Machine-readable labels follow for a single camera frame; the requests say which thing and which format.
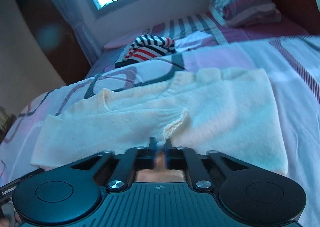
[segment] folded sweater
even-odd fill
[[[103,89],[60,116],[49,115],[31,163],[54,168],[102,150],[124,153],[158,145],[206,154],[218,150],[280,174],[287,156],[276,101],[264,70],[201,69],[176,72],[165,82],[122,92]]]

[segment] bed sheet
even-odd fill
[[[0,145],[1,185],[35,168],[31,155],[48,114],[59,115],[102,88],[121,91],[170,79],[175,71],[240,67],[266,70],[288,156],[288,177],[307,194],[304,227],[320,226],[320,36],[270,38],[204,47],[137,63],[44,93],[32,101]]]
[[[210,12],[178,18],[155,25],[151,30],[151,34],[179,40],[196,31],[213,35],[218,45],[271,37],[308,35],[308,32],[305,29],[285,16],[283,16],[280,23],[259,24],[241,28],[226,28],[219,25]],[[90,78],[95,74],[114,70],[114,63],[124,48],[125,46],[117,49],[104,50],[100,58],[90,69],[86,78]]]

